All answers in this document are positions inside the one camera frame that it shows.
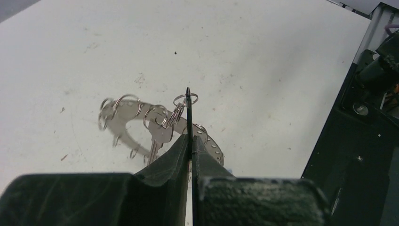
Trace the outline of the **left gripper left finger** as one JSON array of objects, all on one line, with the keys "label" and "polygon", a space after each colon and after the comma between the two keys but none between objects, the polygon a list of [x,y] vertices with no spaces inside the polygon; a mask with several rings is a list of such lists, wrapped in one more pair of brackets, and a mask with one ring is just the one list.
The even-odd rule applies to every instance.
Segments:
[{"label": "left gripper left finger", "polygon": [[183,226],[189,137],[130,173],[30,174],[0,198],[3,226]]}]

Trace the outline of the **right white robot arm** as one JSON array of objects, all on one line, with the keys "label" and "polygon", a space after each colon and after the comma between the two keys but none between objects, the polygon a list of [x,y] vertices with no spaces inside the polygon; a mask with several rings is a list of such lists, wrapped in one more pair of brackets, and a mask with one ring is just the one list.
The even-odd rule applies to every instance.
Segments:
[{"label": "right white robot arm", "polygon": [[390,33],[376,53],[378,57],[356,75],[356,81],[370,93],[381,94],[399,82],[399,32]]}]

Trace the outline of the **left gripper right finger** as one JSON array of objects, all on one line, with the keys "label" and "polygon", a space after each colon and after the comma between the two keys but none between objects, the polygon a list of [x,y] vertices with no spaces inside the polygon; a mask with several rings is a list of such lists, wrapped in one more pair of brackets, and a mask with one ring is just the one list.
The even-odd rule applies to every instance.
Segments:
[{"label": "left gripper right finger", "polygon": [[329,204],[306,179],[238,178],[192,142],[192,205],[196,226],[329,226]]}]

